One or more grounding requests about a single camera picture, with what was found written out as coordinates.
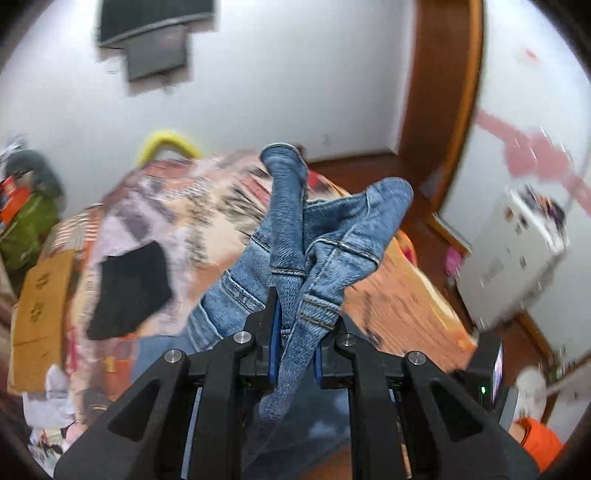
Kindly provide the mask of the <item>person right hand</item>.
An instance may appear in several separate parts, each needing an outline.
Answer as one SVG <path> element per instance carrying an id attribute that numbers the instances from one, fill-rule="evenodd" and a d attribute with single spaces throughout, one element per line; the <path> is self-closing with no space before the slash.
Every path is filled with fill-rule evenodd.
<path id="1" fill-rule="evenodd" d="M 511 423 L 509 428 L 509 434 L 520 445 L 523 445 L 527 440 L 530 430 L 531 425 L 529 419 L 526 417 L 522 417 Z"/>

